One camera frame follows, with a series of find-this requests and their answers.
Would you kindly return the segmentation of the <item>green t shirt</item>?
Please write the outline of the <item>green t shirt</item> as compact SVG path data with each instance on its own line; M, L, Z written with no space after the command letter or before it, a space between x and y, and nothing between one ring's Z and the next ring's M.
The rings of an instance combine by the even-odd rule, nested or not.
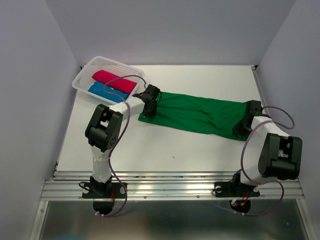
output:
M246 139L234 135L233 127L245 116L246 105L245 102L163 92L157 105L157 115L148 118L140 114L138 120L243 142Z

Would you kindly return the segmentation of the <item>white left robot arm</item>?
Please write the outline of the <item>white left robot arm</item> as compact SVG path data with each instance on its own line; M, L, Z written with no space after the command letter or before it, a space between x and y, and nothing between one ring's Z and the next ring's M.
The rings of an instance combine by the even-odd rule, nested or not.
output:
M85 137L92 152L93 169L90 180L83 184L84 190L99 197L112 192L112 171L109 166L110 153L116 147L122 134L123 121L142 114L153 119L157 115L158 100L162 98L159 88L149 84L145 91L135 93L127 100L106 106L99 104L86 127Z

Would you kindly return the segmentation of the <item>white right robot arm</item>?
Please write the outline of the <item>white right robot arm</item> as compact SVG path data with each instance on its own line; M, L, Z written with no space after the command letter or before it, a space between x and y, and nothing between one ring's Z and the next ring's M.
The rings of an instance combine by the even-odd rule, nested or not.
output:
M254 149L254 163L245 166L245 151L241 152L240 170L232 177L231 192L242 195L247 190L271 181L295 180L300 174L303 141L291 136L263 113L261 102L246 103L244 117L234 125L232 133L245 140L244 148Z

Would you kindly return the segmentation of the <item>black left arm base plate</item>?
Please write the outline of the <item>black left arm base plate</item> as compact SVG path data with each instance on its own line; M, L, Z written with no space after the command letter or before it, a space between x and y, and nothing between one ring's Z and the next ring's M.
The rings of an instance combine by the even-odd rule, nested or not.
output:
M128 184L126 182L121 185L119 182L109 182L100 189L94 189L90 182L81 181L79 187L82 189L83 199L125 199Z

